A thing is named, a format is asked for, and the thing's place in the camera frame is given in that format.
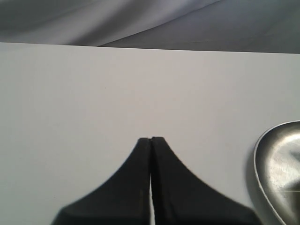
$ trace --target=black plastic piece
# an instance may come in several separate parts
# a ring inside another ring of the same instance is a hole
[[[210,188],[152,138],[151,186],[156,225],[259,225],[254,212]]]
[[[53,225],[150,224],[150,140],[141,138],[121,168],[102,186],[63,208]]]

